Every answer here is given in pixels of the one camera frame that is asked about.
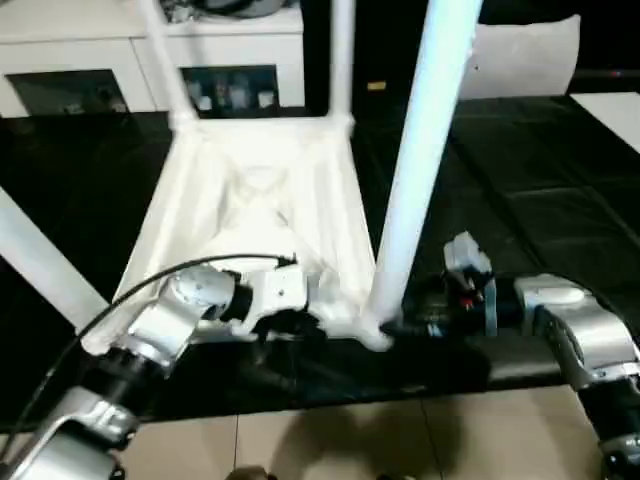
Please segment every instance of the black cylinder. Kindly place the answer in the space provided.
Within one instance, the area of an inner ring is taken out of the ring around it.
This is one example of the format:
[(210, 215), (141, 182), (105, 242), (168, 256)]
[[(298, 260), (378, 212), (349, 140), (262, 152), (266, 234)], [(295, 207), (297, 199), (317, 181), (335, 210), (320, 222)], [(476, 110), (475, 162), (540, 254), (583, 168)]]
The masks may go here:
[(600, 441), (640, 433), (638, 378), (593, 385), (578, 392)]
[(82, 386), (140, 416), (164, 380), (160, 365), (128, 350), (112, 348), (100, 357)]
[[(226, 323), (233, 318), (244, 320), (251, 309), (251, 302), (253, 302), (253, 290), (245, 285), (236, 284), (231, 303), (220, 317), (220, 321)], [(207, 310), (202, 318), (215, 320), (215, 318), (212, 318), (211, 313), (211, 309)]]

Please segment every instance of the white cloth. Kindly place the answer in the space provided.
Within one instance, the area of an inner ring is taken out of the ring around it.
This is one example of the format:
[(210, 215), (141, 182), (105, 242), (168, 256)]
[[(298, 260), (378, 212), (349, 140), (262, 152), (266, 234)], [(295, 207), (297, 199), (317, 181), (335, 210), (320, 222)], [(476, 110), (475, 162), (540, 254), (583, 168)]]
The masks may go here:
[(532, 25), (478, 25), (460, 98), (563, 95), (579, 46), (579, 15)]

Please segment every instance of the white shelf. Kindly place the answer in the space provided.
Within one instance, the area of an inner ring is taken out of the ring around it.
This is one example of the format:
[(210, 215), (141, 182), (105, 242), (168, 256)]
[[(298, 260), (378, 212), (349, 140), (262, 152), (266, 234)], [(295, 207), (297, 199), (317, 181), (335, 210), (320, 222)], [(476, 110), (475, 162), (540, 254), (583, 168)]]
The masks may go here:
[[(212, 18), (170, 25), (170, 36), (299, 34), (300, 7), (256, 19)], [(0, 6), (0, 43), (146, 37), (132, 0), (10, 0)]]
[(629, 146), (640, 152), (640, 95), (635, 92), (583, 93), (572, 97)]

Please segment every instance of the white fabric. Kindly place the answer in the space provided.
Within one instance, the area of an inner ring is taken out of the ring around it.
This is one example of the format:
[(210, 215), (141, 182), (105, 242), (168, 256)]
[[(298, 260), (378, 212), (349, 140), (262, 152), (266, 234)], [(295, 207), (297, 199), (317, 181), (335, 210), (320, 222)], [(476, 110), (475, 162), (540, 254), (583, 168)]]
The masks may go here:
[(579, 15), (553, 23), (478, 25), (460, 98), (563, 95), (579, 46)]
[[(349, 133), (339, 117), (200, 120), (178, 131), (118, 294), (189, 259), (295, 256), (323, 287), (321, 298), (309, 299), (310, 311), (323, 315), (328, 336), (380, 342), (378, 325), (362, 325), (357, 315), (375, 264)], [(248, 273), (273, 262), (215, 266)], [(154, 292), (138, 294), (87, 341), (109, 345)], [(232, 340), (228, 327), (212, 331), (209, 341)]]

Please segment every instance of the red component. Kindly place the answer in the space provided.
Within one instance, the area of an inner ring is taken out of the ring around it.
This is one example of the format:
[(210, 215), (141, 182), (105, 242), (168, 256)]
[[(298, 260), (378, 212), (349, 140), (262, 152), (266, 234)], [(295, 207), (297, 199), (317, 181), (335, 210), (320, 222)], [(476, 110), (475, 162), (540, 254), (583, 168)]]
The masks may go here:
[(471, 307), (473, 307), (473, 299), (471, 299), (471, 298), (462, 298), (462, 299), (460, 299), (460, 305), (465, 310), (470, 310)]

